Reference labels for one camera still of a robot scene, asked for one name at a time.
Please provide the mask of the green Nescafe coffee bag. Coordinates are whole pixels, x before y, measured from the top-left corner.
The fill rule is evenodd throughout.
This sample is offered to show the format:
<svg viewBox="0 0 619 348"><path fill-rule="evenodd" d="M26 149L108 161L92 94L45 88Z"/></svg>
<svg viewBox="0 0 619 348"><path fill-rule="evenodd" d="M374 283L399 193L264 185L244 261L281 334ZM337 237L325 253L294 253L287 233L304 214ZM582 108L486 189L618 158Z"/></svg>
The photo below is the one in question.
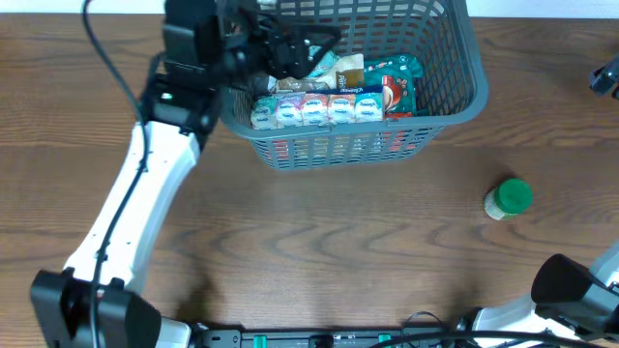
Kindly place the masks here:
<svg viewBox="0 0 619 348"><path fill-rule="evenodd" d="M383 86L383 106L387 118L409 118L417 113L417 79L423 67L411 54L399 54L367 60L364 78L367 85Z"/></svg>

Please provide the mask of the orange spaghetti pasta packet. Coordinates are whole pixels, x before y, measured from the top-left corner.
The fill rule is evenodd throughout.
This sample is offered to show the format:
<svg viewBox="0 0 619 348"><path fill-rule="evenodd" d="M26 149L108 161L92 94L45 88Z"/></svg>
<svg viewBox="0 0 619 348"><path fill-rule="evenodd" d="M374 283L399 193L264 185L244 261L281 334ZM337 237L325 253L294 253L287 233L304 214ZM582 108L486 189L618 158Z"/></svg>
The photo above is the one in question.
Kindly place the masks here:
<svg viewBox="0 0 619 348"><path fill-rule="evenodd" d="M282 168L340 165L406 159L422 148L433 128L384 130L296 139L254 141L255 152Z"/></svg>

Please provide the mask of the teal small packet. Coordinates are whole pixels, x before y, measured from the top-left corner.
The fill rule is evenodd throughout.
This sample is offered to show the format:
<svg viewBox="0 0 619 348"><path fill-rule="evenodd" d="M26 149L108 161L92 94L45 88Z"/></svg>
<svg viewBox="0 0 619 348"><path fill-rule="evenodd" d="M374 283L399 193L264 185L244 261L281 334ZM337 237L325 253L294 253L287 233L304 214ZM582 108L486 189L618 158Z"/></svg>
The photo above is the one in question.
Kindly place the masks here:
<svg viewBox="0 0 619 348"><path fill-rule="evenodd" d="M314 67L312 72L308 75L308 79L316 79L321 75L327 73L338 60L339 56L332 50L328 50L318 62L318 64Z"/></svg>

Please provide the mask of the beige cookie snack bag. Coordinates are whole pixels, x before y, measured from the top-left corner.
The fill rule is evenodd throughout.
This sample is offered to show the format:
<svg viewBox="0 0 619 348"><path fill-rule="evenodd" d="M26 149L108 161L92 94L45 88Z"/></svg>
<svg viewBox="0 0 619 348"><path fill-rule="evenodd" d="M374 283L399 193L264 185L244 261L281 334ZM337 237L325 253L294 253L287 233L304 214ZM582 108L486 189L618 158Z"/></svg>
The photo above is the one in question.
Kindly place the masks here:
<svg viewBox="0 0 619 348"><path fill-rule="evenodd" d="M309 92L347 87L363 87L365 82L365 59L362 53L340 57L335 65L316 79L287 77L277 80L270 77L267 91L270 93Z"/></svg>

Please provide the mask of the green lid spice jar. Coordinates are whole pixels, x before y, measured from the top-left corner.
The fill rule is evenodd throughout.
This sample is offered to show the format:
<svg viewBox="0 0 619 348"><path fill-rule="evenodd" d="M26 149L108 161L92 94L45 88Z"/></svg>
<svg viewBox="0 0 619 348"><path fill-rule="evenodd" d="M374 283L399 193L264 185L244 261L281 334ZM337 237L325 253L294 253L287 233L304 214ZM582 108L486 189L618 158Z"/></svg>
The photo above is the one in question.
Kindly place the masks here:
<svg viewBox="0 0 619 348"><path fill-rule="evenodd" d="M534 201L531 186L519 179L503 181L493 188L484 199L486 214L495 220L506 220L523 214Z"/></svg>

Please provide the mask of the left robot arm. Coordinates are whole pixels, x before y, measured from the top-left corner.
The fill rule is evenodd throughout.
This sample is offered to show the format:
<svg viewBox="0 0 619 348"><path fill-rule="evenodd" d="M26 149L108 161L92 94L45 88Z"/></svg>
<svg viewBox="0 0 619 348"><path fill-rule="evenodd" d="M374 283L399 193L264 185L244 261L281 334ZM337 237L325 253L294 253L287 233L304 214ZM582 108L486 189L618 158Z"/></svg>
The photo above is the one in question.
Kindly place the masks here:
<svg viewBox="0 0 619 348"><path fill-rule="evenodd" d="M202 328L142 298L148 264L179 187L215 128L223 95L259 73L303 78L340 31L264 12L256 1L164 4L164 49L150 62L120 173L87 237L30 300L50 347L198 347Z"/></svg>

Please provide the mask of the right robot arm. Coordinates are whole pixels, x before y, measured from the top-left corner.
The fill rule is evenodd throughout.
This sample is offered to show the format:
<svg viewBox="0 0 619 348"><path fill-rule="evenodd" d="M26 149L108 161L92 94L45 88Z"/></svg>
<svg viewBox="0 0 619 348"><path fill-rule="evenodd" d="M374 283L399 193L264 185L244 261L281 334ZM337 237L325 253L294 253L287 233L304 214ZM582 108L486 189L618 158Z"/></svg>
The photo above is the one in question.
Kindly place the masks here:
<svg viewBox="0 0 619 348"><path fill-rule="evenodd" d="M481 308L460 321L464 332L545 334L578 342L618 341L618 245L587 268L563 254L547 259L531 292Z"/></svg>

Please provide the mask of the Kleenex tissue multipack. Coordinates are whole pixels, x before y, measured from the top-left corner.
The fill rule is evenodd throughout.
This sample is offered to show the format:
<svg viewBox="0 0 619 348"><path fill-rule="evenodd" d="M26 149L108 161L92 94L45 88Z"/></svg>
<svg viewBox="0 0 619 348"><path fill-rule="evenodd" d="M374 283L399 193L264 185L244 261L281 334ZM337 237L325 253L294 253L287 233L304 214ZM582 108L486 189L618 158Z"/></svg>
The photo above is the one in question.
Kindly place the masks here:
<svg viewBox="0 0 619 348"><path fill-rule="evenodd" d="M352 87L280 93L258 99L251 112L255 130L382 121L383 87Z"/></svg>

